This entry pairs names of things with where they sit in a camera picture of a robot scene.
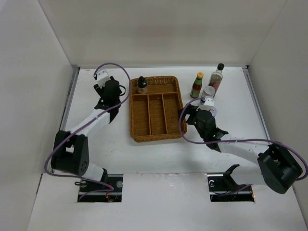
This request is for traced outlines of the green red sauce bottle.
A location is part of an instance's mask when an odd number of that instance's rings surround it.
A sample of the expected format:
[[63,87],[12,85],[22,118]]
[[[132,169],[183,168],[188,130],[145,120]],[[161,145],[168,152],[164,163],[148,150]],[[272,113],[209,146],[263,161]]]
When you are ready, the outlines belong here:
[[200,90],[202,88],[202,82],[203,82],[204,74],[202,72],[198,72],[196,79],[192,85],[190,97],[191,98],[198,98],[200,94]]

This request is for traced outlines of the grey lid blue label jar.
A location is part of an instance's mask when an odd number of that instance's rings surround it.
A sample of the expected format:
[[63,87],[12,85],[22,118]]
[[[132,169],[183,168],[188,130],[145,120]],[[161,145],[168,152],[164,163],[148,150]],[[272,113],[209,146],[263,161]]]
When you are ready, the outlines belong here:
[[211,97],[213,98],[215,95],[215,88],[212,86],[206,86],[202,92],[201,97],[205,98],[205,97]]

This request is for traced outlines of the black cap spice bottle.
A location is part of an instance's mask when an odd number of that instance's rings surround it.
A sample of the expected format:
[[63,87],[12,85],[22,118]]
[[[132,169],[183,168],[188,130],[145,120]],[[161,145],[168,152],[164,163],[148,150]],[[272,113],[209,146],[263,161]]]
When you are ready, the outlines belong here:
[[139,94],[148,93],[148,81],[145,77],[140,76],[137,80],[137,90]]

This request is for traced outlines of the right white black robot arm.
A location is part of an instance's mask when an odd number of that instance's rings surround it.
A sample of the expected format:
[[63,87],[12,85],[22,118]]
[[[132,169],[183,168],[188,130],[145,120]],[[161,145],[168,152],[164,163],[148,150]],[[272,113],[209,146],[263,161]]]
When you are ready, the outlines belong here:
[[210,111],[202,110],[190,103],[179,110],[179,123],[188,117],[186,124],[192,125],[202,138],[201,145],[219,153],[246,159],[259,166],[265,184],[274,192],[284,194],[294,182],[308,176],[305,160],[302,168],[294,159],[296,152],[286,145],[266,139],[239,139],[216,125]]

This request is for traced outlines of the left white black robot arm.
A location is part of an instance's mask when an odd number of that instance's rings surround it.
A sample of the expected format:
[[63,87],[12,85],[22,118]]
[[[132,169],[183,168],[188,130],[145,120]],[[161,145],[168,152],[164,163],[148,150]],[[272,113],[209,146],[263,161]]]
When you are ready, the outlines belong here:
[[90,162],[89,138],[110,124],[120,108],[120,96],[125,92],[113,77],[100,86],[94,85],[100,99],[92,113],[72,131],[60,130],[54,141],[51,167],[64,173],[92,180],[92,187],[103,192],[108,186],[107,170]]

